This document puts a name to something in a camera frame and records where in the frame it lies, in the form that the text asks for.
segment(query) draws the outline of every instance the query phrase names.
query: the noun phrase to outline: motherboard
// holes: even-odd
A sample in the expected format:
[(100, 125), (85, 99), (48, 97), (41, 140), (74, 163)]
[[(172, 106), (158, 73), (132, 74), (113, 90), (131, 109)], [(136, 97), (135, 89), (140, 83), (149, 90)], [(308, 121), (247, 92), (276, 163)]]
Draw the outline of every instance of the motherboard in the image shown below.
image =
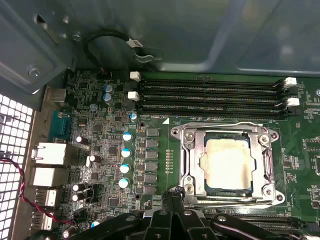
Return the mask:
[[(242, 124), (266, 131), (267, 138), (259, 138), (259, 142), (270, 144), (271, 178), (273, 187), (281, 193), (275, 196), (281, 201), (266, 207), (202, 207), (192, 202), (186, 206), (208, 217), (221, 212), (231, 214), (276, 233), (320, 231), (320, 81), (298, 77), (296, 83), (291, 83), (283, 79), (162, 72), (140, 72), (138, 79), (130, 79), (126, 72), (69, 72), (65, 80), (66, 105), (53, 114), (49, 136), (52, 143), (80, 149), (77, 163), (70, 165), (61, 216), (70, 219), (75, 213), (81, 215), (76, 227), (84, 231), (93, 223), (122, 213), (160, 208), (161, 193), (181, 186), (182, 140), (173, 136), (175, 131), (182, 129), (180, 126), (224, 126), (224, 131), (233, 134), (228, 138), (233, 139), (235, 148), (239, 142), (252, 148), (253, 142), (235, 139), (235, 133), (225, 127)], [(268, 136), (276, 140), (269, 142)], [(195, 138), (192, 134), (183, 137)], [(207, 149), (212, 146), (219, 150), (225, 147), (222, 143), (229, 144), (228, 140), (218, 143), (217, 139), (220, 136), (207, 139)], [(224, 153), (215, 151), (213, 158)], [(230, 159), (237, 158), (237, 154), (238, 149)], [(237, 181), (233, 179), (237, 175), (233, 164), (237, 163), (223, 165), (214, 160), (210, 164), (215, 170), (210, 180), (206, 179), (205, 191), (210, 192), (207, 185), (232, 189)], [(252, 179), (243, 183), (246, 189), (250, 182)], [(74, 185), (78, 184), (94, 189), (90, 201), (81, 195), (74, 197), (79, 188), (74, 189)], [(193, 187), (185, 188), (186, 193), (192, 193)], [(217, 191), (211, 193), (211, 198), (218, 196)], [(244, 193), (229, 190), (219, 194), (221, 198)], [(305, 226), (293, 225), (288, 219), (302, 221)], [(59, 231), (67, 228), (62, 225)]]

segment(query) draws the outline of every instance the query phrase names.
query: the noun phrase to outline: electrolytic capacitor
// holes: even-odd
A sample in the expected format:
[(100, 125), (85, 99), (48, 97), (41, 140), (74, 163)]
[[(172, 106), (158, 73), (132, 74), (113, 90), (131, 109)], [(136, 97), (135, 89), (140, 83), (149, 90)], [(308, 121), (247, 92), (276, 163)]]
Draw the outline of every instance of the electrolytic capacitor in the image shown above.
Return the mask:
[(78, 183), (72, 186), (72, 190), (75, 192), (83, 191), (86, 189), (86, 185), (84, 183)]
[(64, 239), (70, 238), (71, 236), (75, 235), (77, 233), (77, 229), (75, 226), (70, 226), (66, 230), (63, 231), (62, 237)]
[(77, 136), (75, 141), (78, 143), (78, 144), (83, 144), (83, 145), (88, 145), (89, 144), (89, 140), (83, 136)]
[(74, 194), (74, 195), (72, 196), (72, 201), (73, 201), (73, 202), (78, 202), (78, 201), (81, 201), (81, 200), (83, 200), (83, 199), (85, 199), (85, 195), (84, 195), (82, 192), (79, 192), (79, 193)]
[(130, 185), (130, 180), (128, 178), (122, 178), (119, 180), (119, 187), (125, 189)]
[(132, 151), (128, 148), (124, 148), (122, 151), (121, 151), (121, 156), (124, 157), (124, 158), (129, 158), (131, 157), (132, 155)]
[(91, 227), (93, 228), (93, 227), (95, 227), (95, 226), (97, 226), (97, 225), (99, 225), (101, 223), (102, 223), (101, 219), (96, 219), (93, 223), (91, 223)]
[(92, 163), (100, 163), (102, 158), (99, 155), (90, 155), (89, 160)]
[(133, 138), (134, 138), (134, 136), (132, 136), (132, 134), (131, 134), (130, 132), (125, 132), (125, 133), (122, 135), (122, 139), (123, 139), (125, 142), (131, 142)]
[(112, 102), (114, 101), (113, 97), (111, 96), (110, 93), (105, 93), (103, 94), (103, 100), (106, 104), (112, 104)]
[(123, 173), (123, 174), (129, 173), (130, 170), (131, 170), (131, 166), (130, 166), (129, 164), (126, 164), (126, 163), (125, 163), (125, 164), (122, 164), (122, 165), (120, 166), (120, 172)]
[(103, 90), (110, 95), (114, 94), (115, 92), (115, 89), (110, 84), (104, 85)]
[(130, 113), (129, 118), (131, 122), (135, 123), (138, 120), (138, 115), (135, 113)]

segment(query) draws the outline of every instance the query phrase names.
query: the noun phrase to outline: screw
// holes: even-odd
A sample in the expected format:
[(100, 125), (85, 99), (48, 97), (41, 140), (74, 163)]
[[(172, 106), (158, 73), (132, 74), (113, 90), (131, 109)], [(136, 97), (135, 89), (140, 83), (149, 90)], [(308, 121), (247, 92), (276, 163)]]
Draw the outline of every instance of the screw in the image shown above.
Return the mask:
[(225, 222), (225, 221), (227, 221), (227, 218), (226, 218), (225, 216), (218, 216), (217, 219), (218, 219), (218, 221), (220, 221), (220, 222)]
[(135, 220), (135, 218), (133, 216), (129, 216), (125, 220), (128, 222), (131, 222), (131, 221)]
[(276, 133), (272, 133), (272, 134), (271, 134), (271, 137), (272, 137), (273, 139), (276, 139), (277, 136), (278, 136), (278, 135), (277, 135)]
[(194, 135), (191, 133), (191, 132), (187, 132), (185, 135), (184, 135), (184, 138), (187, 140), (187, 141), (192, 141), (194, 139)]
[(64, 22), (65, 24), (69, 24), (69, 16), (65, 16), (65, 17), (62, 19), (62, 22)]
[(41, 74), (41, 71), (39, 68), (37, 67), (34, 67), (34, 68), (31, 68), (29, 71), (28, 71), (28, 74), (30, 77), (39, 77), (40, 74)]
[(72, 40), (79, 43), (79, 42), (81, 42), (82, 38), (79, 34), (74, 34), (74, 35), (72, 35)]
[(260, 138), (259, 138), (260, 142), (262, 144), (267, 144), (269, 143), (269, 137), (267, 135), (261, 135)]

